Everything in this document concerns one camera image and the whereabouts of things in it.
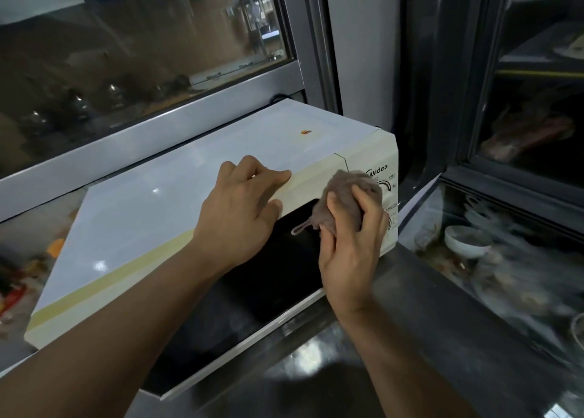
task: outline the reflective countertop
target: reflective countertop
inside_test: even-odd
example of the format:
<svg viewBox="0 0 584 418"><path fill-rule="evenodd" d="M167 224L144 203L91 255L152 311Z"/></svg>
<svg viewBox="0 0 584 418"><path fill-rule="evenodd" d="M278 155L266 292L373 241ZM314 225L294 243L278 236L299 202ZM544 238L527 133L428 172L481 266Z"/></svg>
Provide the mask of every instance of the reflective countertop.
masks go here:
<svg viewBox="0 0 584 418"><path fill-rule="evenodd" d="M564 418L582 377L401 245L374 292L420 353L483 417ZM383 416L369 376L325 299L178 398L140 392L127 417Z"/></svg>

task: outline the midea logo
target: midea logo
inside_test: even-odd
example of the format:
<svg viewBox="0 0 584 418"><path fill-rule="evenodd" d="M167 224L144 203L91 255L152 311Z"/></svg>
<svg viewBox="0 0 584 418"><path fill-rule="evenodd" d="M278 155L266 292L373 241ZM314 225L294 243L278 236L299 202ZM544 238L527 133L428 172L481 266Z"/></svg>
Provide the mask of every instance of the midea logo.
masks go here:
<svg viewBox="0 0 584 418"><path fill-rule="evenodd" d="M379 172L384 171L387 169L387 164L385 166L382 166L378 169L376 169L375 171L373 169L369 169L366 173L369 174L369 177L375 177L377 174L379 174Z"/></svg>

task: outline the wall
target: wall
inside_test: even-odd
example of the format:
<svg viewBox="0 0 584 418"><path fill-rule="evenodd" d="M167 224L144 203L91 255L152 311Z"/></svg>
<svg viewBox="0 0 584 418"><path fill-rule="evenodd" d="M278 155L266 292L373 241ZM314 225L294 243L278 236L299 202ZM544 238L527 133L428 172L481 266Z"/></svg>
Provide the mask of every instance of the wall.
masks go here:
<svg viewBox="0 0 584 418"><path fill-rule="evenodd" d="M399 0L328 0L343 115L390 130Z"/></svg>

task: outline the person's left arm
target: person's left arm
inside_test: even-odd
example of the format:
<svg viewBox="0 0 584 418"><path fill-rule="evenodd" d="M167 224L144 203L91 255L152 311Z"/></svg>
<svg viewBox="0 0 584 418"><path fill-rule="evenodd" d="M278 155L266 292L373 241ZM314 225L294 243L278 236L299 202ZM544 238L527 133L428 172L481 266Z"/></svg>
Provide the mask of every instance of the person's left arm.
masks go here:
<svg viewBox="0 0 584 418"><path fill-rule="evenodd" d="M106 307L0 379L0 416L123 417L167 342L223 274L252 258L290 178L251 156L221 165L192 241Z"/></svg>

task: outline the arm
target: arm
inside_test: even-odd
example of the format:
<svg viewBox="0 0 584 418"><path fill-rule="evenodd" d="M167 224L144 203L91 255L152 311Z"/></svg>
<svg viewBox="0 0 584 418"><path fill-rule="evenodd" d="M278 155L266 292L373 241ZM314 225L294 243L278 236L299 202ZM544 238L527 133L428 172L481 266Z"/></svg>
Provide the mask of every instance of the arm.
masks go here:
<svg viewBox="0 0 584 418"><path fill-rule="evenodd" d="M339 323L353 341L386 416L403 418L476 417L472 407L414 350L371 294L388 216L359 187L360 232L334 194L327 206L337 238L321 226L322 282Z"/></svg>
<svg viewBox="0 0 584 418"><path fill-rule="evenodd" d="M289 178L253 157L222 164L193 240L1 378L0 416L123 417L194 305L266 243L281 211L280 201L266 202Z"/></svg>

